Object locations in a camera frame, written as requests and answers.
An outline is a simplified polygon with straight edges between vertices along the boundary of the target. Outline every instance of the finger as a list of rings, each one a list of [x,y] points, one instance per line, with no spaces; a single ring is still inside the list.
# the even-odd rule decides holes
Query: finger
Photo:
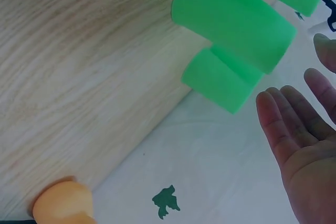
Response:
[[[284,86],[281,93],[291,104],[306,129],[318,140],[325,140],[336,134],[335,130],[322,119],[313,106],[295,88]]]
[[[269,88],[266,91],[270,93],[275,100],[289,134],[293,137],[296,143],[300,147],[317,143],[317,138],[313,137],[307,131],[306,127],[282,93],[276,88]]]
[[[281,169],[299,146],[289,135],[273,97],[262,92],[256,102],[261,127]]]
[[[336,73],[336,40],[330,40],[323,34],[316,34],[314,45],[321,63],[330,71]]]
[[[316,69],[308,69],[304,75],[310,90],[322,104],[330,119],[336,123],[336,90],[329,80]]]

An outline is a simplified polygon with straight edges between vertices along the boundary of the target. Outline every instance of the black object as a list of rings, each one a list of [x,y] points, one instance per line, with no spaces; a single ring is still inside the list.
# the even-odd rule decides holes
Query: black object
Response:
[[[0,224],[36,224],[34,220],[1,220]]]
[[[336,23],[336,4],[332,0],[322,0],[325,5],[331,9],[331,16],[328,18],[328,25],[333,32],[336,32],[336,28],[332,25]]]

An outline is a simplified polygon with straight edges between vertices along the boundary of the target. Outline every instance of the white sheet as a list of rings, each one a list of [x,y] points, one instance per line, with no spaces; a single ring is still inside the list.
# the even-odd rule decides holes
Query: white sheet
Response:
[[[315,67],[335,79],[318,62],[293,10],[281,3],[276,9],[300,31],[274,73],[236,115],[192,92],[94,192],[98,223],[297,223],[255,97],[269,86],[291,84],[323,111],[303,72]],[[181,211],[168,208],[161,220],[152,197],[170,185]]]

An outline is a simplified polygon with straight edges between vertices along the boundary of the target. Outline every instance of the green sticker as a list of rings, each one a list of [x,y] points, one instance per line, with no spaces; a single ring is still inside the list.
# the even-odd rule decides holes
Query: green sticker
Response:
[[[180,208],[177,205],[176,196],[173,196],[174,192],[175,188],[171,185],[169,188],[162,189],[162,191],[152,199],[154,204],[159,207],[159,217],[162,220],[163,217],[168,214],[166,207],[180,211]]]

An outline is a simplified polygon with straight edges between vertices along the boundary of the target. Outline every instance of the palm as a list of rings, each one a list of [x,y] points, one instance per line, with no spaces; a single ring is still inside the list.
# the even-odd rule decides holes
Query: palm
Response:
[[[314,42],[321,62],[336,72],[336,41],[316,36]],[[336,90],[315,69],[305,80],[335,123]],[[336,131],[291,86],[259,94],[257,109],[300,223],[335,223]]]

